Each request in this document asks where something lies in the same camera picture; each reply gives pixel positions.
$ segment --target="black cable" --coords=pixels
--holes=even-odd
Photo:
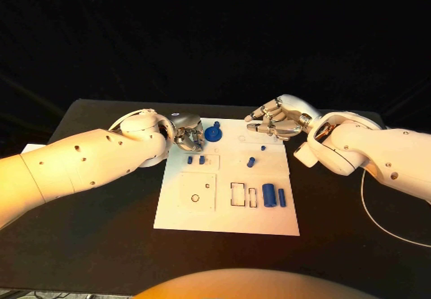
[[[38,299],[46,299],[46,298],[43,298],[42,296],[39,296],[38,294],[36,294],[36,291],[33,292],[35,294],[35,297],[38,298]],[[64,299],[68,295],[69,295],[71,293],[68,293],[68,294],[65,294],[64,296],[55,296],[54,298],[51,298],[51,299]]]

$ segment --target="rectangular slot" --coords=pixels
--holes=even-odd
[[[245,185],[244,183],[231,183],[231,206],[245,207]]]
[[[255,188],[250,188],[250,207],[258,207],[258,196]]]

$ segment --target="blue object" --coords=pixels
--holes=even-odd
[[[218,121],[214,123],[214,126],[206,128],[203,135],[209,142],[218,142],[222,139],[221,123]]]
[[[248,167],[254,167],[254,162],[255,162],[255,158],[254,157],[250,157],[250,162],[247,163],[247,166]]]
[[[263,191],[264,191],[264,206],[265,207],[276,207],[277,206],[277,200],[276,200],[276,190],[273,184],[264,184],[263,185]]]
[[[278,189],[280,207],[286,207],[284,189]]]

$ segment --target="cable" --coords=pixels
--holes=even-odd
[[[363,205],[363,209],[366,210],[366,214],[371,218],[371,220],[375,222],[375,225],[379,227],[379,229],[382,229],[384,232],[387,232],[392,237],[397,237],[399,240],[402,241],[407,241],[408,243],[412,243],[415,245],[420,245],[420,246],[424,246],[424,247],[430,247],[431,248],[431,245],[428,244],[423,244],[423,243],[418,243],[418,242],[414,242],[402,237],[399,237],[398,235],[395,235],[394,233],[391,233],[387,229],[384,229],[384,227],[378,224],[378,222],[375,221],[368,209],[366,209],[366,202],[363,200],[363,179],[366,177],[366,170],[363,170],[363,175],[362,175],[362,183],[361,183],[361,197],[362,197],[362,205]]]
[[[55,296],[55,297],[51,298],[51,299],[64,299],[69,294],[71,294],[71,293],[65,294],[64,296],[62,296],[62,295]],[[46,298],[43,298],[42,296],[39,296],[39,295],[36,294],[36,291],[33,292],[33,295],[35,295],[35,297],[36,297],[38,299],[46,299]]]

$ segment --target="white foam board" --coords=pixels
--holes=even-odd
[[[299,235],[283,142],[274,136],[250,131],[244,120],[202,118],[203,129],[215,121],[221,122],[222,139],[215,143],[206,141],[201,153],[172,147],[154,228]],[[201,155],[205,164],[199,164]],[[189,156],[193,157],[192,164],[188,164]],[[252,168],[247,167],[250,157],[257,159]],[[231,183],[242,183],[244,191],[238,190],[238,184],[231,189]],[[276,186],[277,207],[264,206],[263,185],[267,183]],[[250,188],[257,190],[257,207]],[[280,207],[280,188],[284,189],[287,207]],[[232,206],[232,193],[234,204],[245,203],[245,206]],[[245,200],[237,200],[238,196],[245,196]]]

